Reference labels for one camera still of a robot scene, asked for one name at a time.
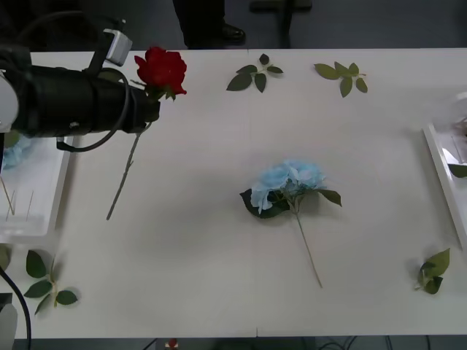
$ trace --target rose stem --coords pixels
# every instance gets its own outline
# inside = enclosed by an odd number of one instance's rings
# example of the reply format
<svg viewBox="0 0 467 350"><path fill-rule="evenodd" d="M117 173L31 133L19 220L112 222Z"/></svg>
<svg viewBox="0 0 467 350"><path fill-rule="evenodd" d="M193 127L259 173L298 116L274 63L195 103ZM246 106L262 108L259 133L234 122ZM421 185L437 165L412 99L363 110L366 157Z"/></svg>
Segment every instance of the rose stem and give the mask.
<svg viewBox="0 0 467 350"><path fill-rule="evenodd" d="M109 213L107 214L107 221L110 220L110 217L112 216L112 213L115 208L115 204L117 204L118 198L120 197L120 193L122 192L122 189L123 189L123 185L125 184L126 177L128 176L128 171L130 170L130 167L133 164L133 154L134 154L134 151L136 150L136 146L138 144L139 138L150 126L151 126L151 123L149 123L147 127L141 133L138 133L136 135L136 138L134 139L134 143L131 148L130 155L128 156L128 160L126 161L126 167L125 167L125 172L123 173L122 181L120 182L120 186L118 187L118 190L117 190L117 193L115 194L112 205L110 206Z"/></svg>
<svg viewBox="0 0 467 350"><path fill-rule="evenodd" d="M0 181L1 181L1 185L3 186L3 191L5 191L5 195L7 197L9 208L12 211L12 215L15 215L15 210L13 209L12 202L8 196L7 187L5 186L5 183L3 182L3 178L1 176L0 176Z"/></svg>

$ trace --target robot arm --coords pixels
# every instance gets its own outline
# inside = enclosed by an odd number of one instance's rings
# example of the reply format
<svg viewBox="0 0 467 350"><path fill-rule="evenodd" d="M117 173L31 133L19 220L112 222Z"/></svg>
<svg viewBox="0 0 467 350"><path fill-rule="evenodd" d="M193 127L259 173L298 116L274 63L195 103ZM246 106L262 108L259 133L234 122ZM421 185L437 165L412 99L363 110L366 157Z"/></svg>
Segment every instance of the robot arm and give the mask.
<svg viewBox="0 0 467 350"><path fill-rule="evenodd" d="M0 47L0 133L17 130L29 137L57 137L57 147L70 152L97 148L122 130L139 133L158 117L159 104L130 87L125 76L104 61L122 66L131 40L120 30L106 29L90 65L83 71L33 66L24 47ZM64 136L109 133L90 147L76 149Z"/></svg>

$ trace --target red rose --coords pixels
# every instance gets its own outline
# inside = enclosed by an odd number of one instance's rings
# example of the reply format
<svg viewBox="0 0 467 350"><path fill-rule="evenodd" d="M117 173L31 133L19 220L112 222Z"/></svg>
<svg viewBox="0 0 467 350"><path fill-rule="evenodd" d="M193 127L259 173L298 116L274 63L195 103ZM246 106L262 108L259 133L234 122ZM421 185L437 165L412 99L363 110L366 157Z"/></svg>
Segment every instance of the red rose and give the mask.
<svg viewBox="0 0 467 350"><path fill-rule="evenodd" d="M143 82L161 90L170 87L174 95L187 93L182 87L187 65L178 52L151 47L146 51L145 57L146 60L134 56L134 60L139 66L138 76Z"/></svg>

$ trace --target white table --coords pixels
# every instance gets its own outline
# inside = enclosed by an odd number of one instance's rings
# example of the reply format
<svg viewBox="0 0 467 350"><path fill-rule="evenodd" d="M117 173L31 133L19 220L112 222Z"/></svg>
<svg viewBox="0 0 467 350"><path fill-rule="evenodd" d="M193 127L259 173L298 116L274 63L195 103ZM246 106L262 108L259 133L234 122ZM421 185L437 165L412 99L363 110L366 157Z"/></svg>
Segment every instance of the white table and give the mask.
<svg viewBox="0 0 467 350"><path fill-rule="evenodd" d="M466 333L467 265L421 129L467 89L467 50L264 52L285 74L263 94L225 91L263 51L182 52L188 94L162 103L109 222L134 137L72 160L54 239L60 285L81 300L33 318L35 338ZM90 57L33 59L82 69ZM334 61L356 62L368 94L341 98L315 73ZM136 79L132 57L122 70ZM319 163L342 195L342 209L320 201L303 218L324 289L296 222L259 221L239 197L284 158ZM440 293L415 292L422 259L448 246ZM27 248L8 270L22 291Z"/></svg>

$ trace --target blue flower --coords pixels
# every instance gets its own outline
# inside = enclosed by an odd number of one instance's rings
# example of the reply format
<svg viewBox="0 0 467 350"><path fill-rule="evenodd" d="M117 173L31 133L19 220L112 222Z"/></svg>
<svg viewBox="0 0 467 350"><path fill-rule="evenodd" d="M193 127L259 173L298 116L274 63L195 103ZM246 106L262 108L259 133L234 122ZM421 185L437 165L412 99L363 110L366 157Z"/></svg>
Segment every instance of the blue flower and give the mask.
<svg viewBox="0 0 467 350"><path fill-rule="evenodd" d="M25 155L28 154L28 151L31 148L31 144L31 139L21 135L20 139L15 145L4 149L1 169L7 170L20 164L23 161Z"/></svg>
<svg viewBox="0 0 467 350"><path fill-rule="evenodd" d="M258 212L261 214L263 210L272 208L272 203L268 201L269 191L252 191L251 192L251 205L258 207Z"/></svg>
<svg viewBox="0 0 467 350"><path fill-rule="evenodd" d="M260 214L262 210L270 209L272 203L268 201L269 193L285 187L288 180L289 169L284 164L263 171L258 181L251 187L251 205L258 207Z"/></svg>
<svg viewBox="0 0 467 350"><path fill-rule="evenodd" d="M284 162L289 169L290 180L293 184L304 184L310 188L325 188L323 181L325 176L316 164L306 164L299 160L286 160Z"/></svg>

